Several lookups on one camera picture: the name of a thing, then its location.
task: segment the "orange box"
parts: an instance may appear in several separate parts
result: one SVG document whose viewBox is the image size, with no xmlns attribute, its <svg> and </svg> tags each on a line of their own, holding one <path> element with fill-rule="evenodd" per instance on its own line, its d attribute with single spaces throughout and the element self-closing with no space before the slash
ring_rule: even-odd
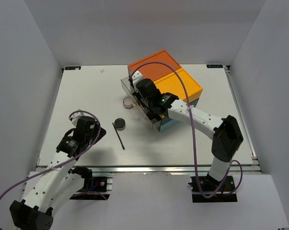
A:
<svg viewBox="0 0 289 230">
<path fill-rule="evenodd" d="M 189 101 L 193 102 L 199 99 L 203 91 L 203 88 L 183 68 L 177 70 L 177 73 L 184 82 L 189 97 Z M 154 84 L 160 90 L 161 93 L 170 92 L 178 96 L 185 102 L 187 101 L 183 86 L 181 85 L 175 73 L 171 72 L 170 74 L 157 79 L 156 81 L 154 81 Z"/>
<path fill-rule="evenodd" d="M 148 57 L 145 57 L 137 62 L 134 62 L 133 64 L 128 65 L 128 71 L 129 75 L 132 74 L 132 72 L 140 65 L 146 63 L 146 62 L 151 62 L 151 61 L 159 61 L 159 62 L 164 62 L 171 66 L 174 70 L 178 70 L 181 68 L 181 66 L 171 57 L 171 55 L 165 51 L 161 50 L 158 51 L 157 53 L 154 53 Z M 143 66 L 139 69 L 141 74 L 143 75 L 144 78 L 149 78 L 152 81 L 156 81 L 170 73 L 172 73 L 171 69 L 169 69 L 166 66 L 163 66 L 161 64 L 150 64 Z"/>
</svg>

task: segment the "yellow box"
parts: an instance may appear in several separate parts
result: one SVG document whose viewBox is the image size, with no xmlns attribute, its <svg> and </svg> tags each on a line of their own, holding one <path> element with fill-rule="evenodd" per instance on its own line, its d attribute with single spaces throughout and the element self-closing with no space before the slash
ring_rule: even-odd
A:
<svg viewBox="0 0 289 230">
<path fill-rule="evenodd" d="M 189 101 L 193 102 L 199 99 L 203 88 L 183 68 L 178 69 L 177 73 L 184 82 Z M 186 102 L 185 92 L 175 73 L 170 73 L 157 79 L 154 84 L 161 93 L 170 92 Z"/>
</svg>

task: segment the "black puck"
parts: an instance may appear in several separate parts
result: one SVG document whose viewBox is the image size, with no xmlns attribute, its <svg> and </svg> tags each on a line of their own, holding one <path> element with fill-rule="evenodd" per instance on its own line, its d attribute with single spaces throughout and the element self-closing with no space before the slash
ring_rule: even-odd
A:
<svg viewBox="0 0 289 230">
<path fill-rule="evenodd" d="M 123 130 L 125 128 L 125 120 L 123 118 L 117 118 L 114 124 L 117 130 Z"/>
</svg>

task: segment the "white table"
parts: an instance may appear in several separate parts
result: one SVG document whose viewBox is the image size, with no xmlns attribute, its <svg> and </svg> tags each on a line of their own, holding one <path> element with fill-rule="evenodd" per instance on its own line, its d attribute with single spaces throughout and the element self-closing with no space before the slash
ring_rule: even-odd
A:
<svg viewBox="0 0 289 230">
<path fill-rule="evenodd" d="M 237 118 L 233 96 L 224 69 L 208 69 L 206 65 L 182 65 L 203 87 L 197 108 L 213 115 Z M 127 110 L 120 80 L 127 77 L 127 66 L 82 66 L 81 70 L 65 70 L 54 111 L 40 152 L 38 166 L 47 166 L 63 135 L 73 127 L 68 115 L 77 110 L 92 112 L 106 129 L 106 136 L 77 162 L 83 166 L 169 166 L 192 165 L 191 127 L 178 123 L 163 133 L 152 131 L 136 109 Z M 122 149 L 112 122 L 122 117 L 125 130 L 119 132 Z M 199 165 L 210 165 L 213 159 L 211 140 L 196 132 Z M 235 159 L 252 164 L 247 138 Z"/>
<path fill-rule="evenodd" d="M 238 183 L 239 176 L 234 176 Z M 24 194 L 37 179 L 27 183 Z M 188 175 L 119 173 L 107 201 L 70 200 L 53 229 L 277 230 L 288 227 L 270 175 L 244 175 L 236 203 L 192 203 Z"/>
</svg>

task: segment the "white wall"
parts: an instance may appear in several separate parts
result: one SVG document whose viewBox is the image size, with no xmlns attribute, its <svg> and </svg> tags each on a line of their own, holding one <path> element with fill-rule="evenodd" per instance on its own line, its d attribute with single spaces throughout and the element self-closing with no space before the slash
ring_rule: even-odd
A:
<svg viewBox="0 0 289 230">
<path fill-rule="evenodd" d="M 267 0 L 232 65 L 246 123 L 289 222 L 289 0 Z"/>
<path fill-rule="evenodd" d="M 34 170 L 61 70 L 23 0 L 0 0 L 0 194 Z M 23 186 L 0 202 L 0 226 Z"/>
<path fill-rule="evenodd" d="M 59 65 L 231 64 L 265 0 L 25 0 Z"/>
</svg>

